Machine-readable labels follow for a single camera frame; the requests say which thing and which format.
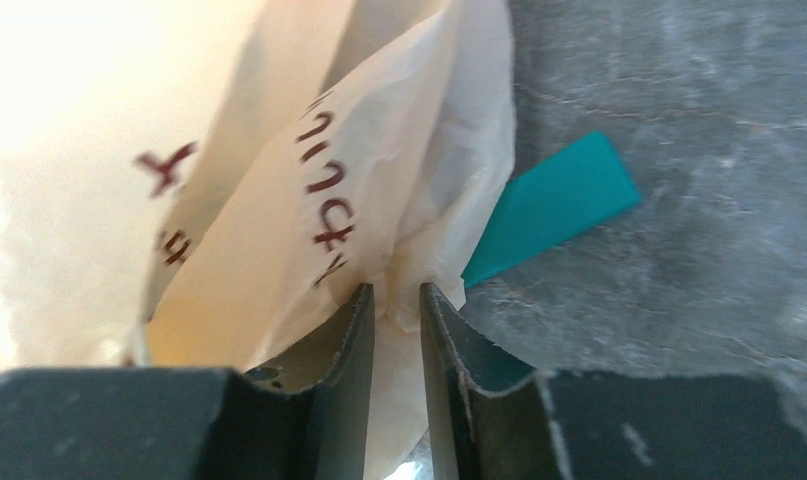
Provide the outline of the translucent beige plastic bag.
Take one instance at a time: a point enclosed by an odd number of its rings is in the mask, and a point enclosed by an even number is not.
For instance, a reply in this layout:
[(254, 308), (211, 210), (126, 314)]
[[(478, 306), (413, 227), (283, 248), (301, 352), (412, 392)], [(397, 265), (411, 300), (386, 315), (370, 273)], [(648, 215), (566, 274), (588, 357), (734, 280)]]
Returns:
[(244, 372), (360, 283), (364, 472), (427, 428), (418, 290), (453, 306), (514, 167), (503, 1), (0, 1), (0, 374)]

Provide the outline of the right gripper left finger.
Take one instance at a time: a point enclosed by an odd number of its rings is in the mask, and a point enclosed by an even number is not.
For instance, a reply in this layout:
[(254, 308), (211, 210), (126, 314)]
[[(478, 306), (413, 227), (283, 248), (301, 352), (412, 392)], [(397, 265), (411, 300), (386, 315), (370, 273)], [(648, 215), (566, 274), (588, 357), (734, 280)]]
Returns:
[(246, 372), (23, 368), (0, 374), (0, 479), (359, 479), (374, 292)]

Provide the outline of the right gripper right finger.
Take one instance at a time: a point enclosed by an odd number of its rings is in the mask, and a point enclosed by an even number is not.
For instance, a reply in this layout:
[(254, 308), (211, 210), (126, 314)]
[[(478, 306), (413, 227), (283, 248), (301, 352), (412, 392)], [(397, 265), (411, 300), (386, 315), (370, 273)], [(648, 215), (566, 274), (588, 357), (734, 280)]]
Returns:
[(807, 437), (769, 380), (538, 370), (436, 285), (419, 296), (438, 479), (807, 479)]

